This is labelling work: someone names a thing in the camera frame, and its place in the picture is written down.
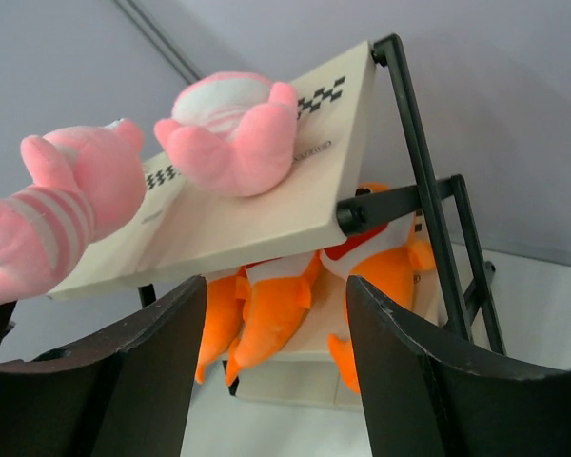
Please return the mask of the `pink plush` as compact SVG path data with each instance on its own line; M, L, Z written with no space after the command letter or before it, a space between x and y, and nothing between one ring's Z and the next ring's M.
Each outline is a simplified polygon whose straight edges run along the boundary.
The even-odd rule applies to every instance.
M32 182L0 198L0 306L49 292L134 217L147 192L143 143L129 119L22 140Z
M232 197L265 193L293 164L298 93L247 71L218 71L188 86L155 137L170 163L201 189Z

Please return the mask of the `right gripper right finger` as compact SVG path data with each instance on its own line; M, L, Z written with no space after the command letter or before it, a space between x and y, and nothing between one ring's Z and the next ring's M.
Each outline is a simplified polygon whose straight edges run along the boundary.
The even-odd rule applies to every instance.
M571 456L571 369L478 347L346 283L348 323L374 456Z

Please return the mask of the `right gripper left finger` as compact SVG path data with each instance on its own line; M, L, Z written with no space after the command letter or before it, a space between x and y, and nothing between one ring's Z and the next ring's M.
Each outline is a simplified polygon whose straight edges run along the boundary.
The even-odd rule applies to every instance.
M0 456L177 456L207 300L193 276L31 360L0 364Z

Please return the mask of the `beige three-tier shelf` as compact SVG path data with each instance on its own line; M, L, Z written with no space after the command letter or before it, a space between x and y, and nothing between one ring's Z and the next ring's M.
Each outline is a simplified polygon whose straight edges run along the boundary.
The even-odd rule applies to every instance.
M164 154L144 165L147 194L136 216L91 244L54 300L107 294L205 274L210 283L250 263L254 278L297 271L344 240L339 204L353 196L364 157L376 64L361 43L297 78L298 128L288 175L273 188L231 197L182 176ZM331 359L330 335L346 337L345 278L321 269L296 332L233 383L239 397L358 410L361 397Z

